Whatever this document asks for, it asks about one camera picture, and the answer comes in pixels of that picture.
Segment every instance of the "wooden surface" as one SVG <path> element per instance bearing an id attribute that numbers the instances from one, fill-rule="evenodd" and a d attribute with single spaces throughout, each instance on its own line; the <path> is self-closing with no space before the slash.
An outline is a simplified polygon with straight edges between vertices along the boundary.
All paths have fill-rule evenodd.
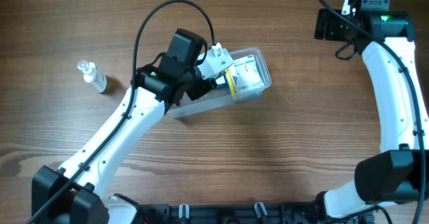
<path id="1" fill-rule="evenodd" d="M 131 79 L 138 28 L 163 1 L 0 0 L 0 223 L 23 223 L 34 173 L 71 157 L 116 109 Z M 210 15 L 228 50 L 261 48 L 273 84 L 258 99 L 165 117 L 129 154 L 109 194 L 171 205 L 311 201 L 350 181 L 358 162 L 379 153 L 368 72 L 361 57 L 335 59 L 341 44 L 313 39 L 317 0 L 192 1 Z M 428 3 L 391 0 L 392 10 L 409 11 L 414 20 L 423 93 Z M 138 65 L 166 50 L 178 27 L 209 40 L 195 9 L 171 5 L 148 23 Z M 76 69 L 81 59 L 96 62 L 119 88 L 97 94 Z M 409 223 L 414 208 L 389 211 L 394 223 Z M 380 216 L 377 222 L 385 223 Z M 422 223 L 428 222 L 425 207 Z"/>

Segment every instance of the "wooden table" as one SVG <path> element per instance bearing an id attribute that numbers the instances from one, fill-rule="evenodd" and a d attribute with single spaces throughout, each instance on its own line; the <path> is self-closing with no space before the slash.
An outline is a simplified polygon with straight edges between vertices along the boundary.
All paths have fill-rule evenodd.
<path id="1" fill-rule="evenodd" d="M 0 0 L 0 223 L 28 219 L 34 173 L 44 164 L 57 168 L 112 114 L 129 87 L 138 28 L 163 1 Z M 340 43 L 314 40 L 317 0 L 192 1 L 210 15 L 224 47 L 262 49 L 273 84 L 258 99 L 165 117 L 128 155 L 109 194 L 171 205 L 311 201 L 350 181 L 358 162 L 379 153 L 367 69 L 361 57 L 337 60 Z M 391 10 L 412 16 L 423 93 L 428 3 L 391 0 Z M 171 5 L 148 23 L 138 65 L 165 51 L 178 27 L 210 40 L 199 12 Z M 115 78 L 116 89 L 96 93 L 76 69 L 81 59 Z M 409 223 L 415 206 L 388 210 L 395 224 Z M 422 223 L 428 222 L 425 207 Z"/>

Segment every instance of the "dropper bottle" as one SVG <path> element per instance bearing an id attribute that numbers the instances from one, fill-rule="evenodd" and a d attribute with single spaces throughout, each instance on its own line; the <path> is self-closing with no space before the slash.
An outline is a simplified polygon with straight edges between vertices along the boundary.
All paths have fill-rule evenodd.
<path id="1" fill-rule="evenodd" d="M 78 63 L 78 69 L 83 73 L 83 79 L 91 86 L 94 87 L 99 93 L 106 90 L 107 79 L 103 72 L 88 60 L 81 60 Z"/>

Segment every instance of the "gray plastic container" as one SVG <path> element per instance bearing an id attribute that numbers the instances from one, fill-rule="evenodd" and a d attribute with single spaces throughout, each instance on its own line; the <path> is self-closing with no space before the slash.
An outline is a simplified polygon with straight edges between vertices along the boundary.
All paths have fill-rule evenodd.
<path id="1" fill-rule="evenodd" d="M 271 76 L 269 75 L 267 64 L 265 63 L 265 59 L 263 58 L 262 52 L 259 48 L 236 50 L 234 52 L 229 52 L 229 54 L 233 60 L 253 55 L 256 61 L 257 71 L 264 85 L 257 89 L 245 91 L 244 93 L 237 93 L 235 97 L 232 96 L 228 87 L 212 90 L 195 101 L 191 101 L 185 93 L 182 100 L 180 100 L 180 106 L 177 107 L 174 105 L 168 111 L 170 116 L 174 118 L 184 117 L 218 107 L 224 107 L 239 101 L 256 98 L 261 96 L 263 90 L 271 86 Z"/>

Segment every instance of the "small plastic bottle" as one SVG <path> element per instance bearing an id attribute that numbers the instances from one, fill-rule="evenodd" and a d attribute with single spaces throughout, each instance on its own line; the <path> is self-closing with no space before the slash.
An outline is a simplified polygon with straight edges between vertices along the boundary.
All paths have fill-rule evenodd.
<path id="1" fill-rule="evenodd" d="M 95 90 L 99 93 L 106 90 L 106 76 L 93 62 L 81 60 L 78 63 L 78 69 L 83 72 L 83 79 L 89 83 L 89 85 L 93 86 Z"/>

